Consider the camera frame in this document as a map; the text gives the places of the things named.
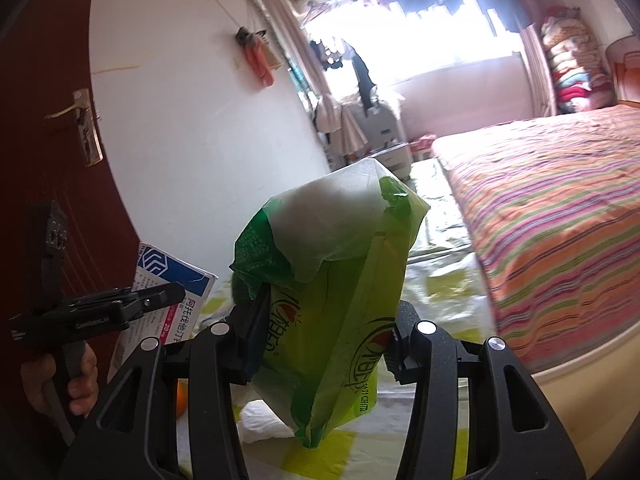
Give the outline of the green tissue pack bag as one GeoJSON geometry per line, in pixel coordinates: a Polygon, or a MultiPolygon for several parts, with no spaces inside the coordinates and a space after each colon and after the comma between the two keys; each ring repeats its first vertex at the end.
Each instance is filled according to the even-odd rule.
{"type": "Polygon", "coordinates": [[[268,286],[252,383],[306,448],[375,406],[409,252],[430,207],[373,158],[270,198],[234,244],[233,275],[268,286]]]}

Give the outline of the red wooden door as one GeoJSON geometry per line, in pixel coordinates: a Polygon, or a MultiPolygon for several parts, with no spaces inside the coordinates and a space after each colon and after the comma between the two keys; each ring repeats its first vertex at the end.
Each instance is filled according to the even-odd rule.
{"type": "Polygon", "coordinates": [[[38,281],[41,209],[68,219],[62,294],[126,287],[139,239],[110,165],[88,165],[72,111],[91,84],[91,0],[23,0],[1,38],[1,316],[22,312],[38,281]]]}

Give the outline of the white storage basket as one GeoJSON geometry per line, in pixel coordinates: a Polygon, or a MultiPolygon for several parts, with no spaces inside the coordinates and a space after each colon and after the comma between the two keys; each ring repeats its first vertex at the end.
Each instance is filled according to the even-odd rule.
{"type": "Polygon", "coordinates": [[[389,148],[380,148],[372,151],[369,157],[376,159],[399,180],[405,181],[410,178],[413,159],[408,143],[399,143],[389,148]]]}

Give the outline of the striped bed cover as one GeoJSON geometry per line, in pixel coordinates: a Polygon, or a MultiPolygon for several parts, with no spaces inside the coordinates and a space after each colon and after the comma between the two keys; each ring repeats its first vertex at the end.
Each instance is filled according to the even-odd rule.
{"type": "Polygon", "coordinates": [[[434,142],[499,336],[533,373],[639,319],[639,111],[511,122],[434,142]]]}

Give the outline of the left pink curtain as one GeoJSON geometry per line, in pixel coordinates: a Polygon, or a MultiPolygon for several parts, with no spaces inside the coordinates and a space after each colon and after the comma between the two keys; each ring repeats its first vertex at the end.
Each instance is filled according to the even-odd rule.
{"type": "Polygon", "coordinates": [[[334,98],[320,61],[311,49],[308,37],[300,27],[288,0],[262,0],[285,49],[310,85],[317,98],[314,126],[329,137],[329,149],[336,156],[356,155],[368,140],[349,109],[334,98]]]}

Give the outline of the pink curtain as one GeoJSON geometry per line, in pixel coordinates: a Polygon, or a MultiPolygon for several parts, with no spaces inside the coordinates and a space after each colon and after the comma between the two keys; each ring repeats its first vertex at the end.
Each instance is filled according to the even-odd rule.
{"type": "Polygon", "coordinates": [[[535,117],[551,117],[556,108],[553,81],[547,60],[535,25],[529,25],[520,32],[521,57],[525,66],[530,94],[532,95],[535,117]]]}
{"type": "Polygon", "coordinates": [[[288,0],[262,0],[285,49],[310,85],[317,98],[314,126],[329,137],[329,149],[336,156],[356,155],[368,140],[349,109],[334,98],[320,61],[311,49],[308,37],[300,27],[288,0]]]}

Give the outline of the white washing machine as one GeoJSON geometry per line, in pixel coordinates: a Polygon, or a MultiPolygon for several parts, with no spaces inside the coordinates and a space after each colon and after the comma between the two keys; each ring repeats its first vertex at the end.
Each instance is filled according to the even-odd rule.
{"type": "Polygon", "coordinates": [[[392,145],[405,142],[406,136],[402,130],[401,122],[388,105],[378,104],[364,110],[361,104],[356,103],[349,105],[348,109],[367,138],[372,150],[389,148],[392,145]]]}

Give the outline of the right pink curtain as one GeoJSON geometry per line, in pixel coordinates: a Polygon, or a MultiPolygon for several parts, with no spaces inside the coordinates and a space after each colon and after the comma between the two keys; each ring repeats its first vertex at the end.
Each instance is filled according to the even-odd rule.
{"type": "Polygon", "coordinates": [[[525,66],[530,94],[532,95],[535,117],[551,117],[556,108],[553,81],[547,60],[535,25],[529,25],[520,32],[521,57],[525,66]]]}

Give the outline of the stack of folded quilts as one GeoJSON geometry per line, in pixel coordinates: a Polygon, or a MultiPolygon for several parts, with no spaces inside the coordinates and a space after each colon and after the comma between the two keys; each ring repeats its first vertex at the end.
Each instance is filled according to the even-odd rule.
{"type": "Polygon", "coordinates": [[[578,8],[549,8],[541,25],[541,41],[561,114],[590,112],[614,103],[612,79],[596,36],[578,8]]]}

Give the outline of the orange cloth on wall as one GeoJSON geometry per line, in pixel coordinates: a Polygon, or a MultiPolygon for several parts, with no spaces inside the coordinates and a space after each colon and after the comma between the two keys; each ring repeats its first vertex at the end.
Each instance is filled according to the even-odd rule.
{"type": "Polygon", "coordinates": [[[282,63],[265,40],[265,31],[250,32],[245,27],[240,27],[234,39],[258,80],[265,88],[271,87],[274,84],[273,73],[282,66],[282,63]]]}

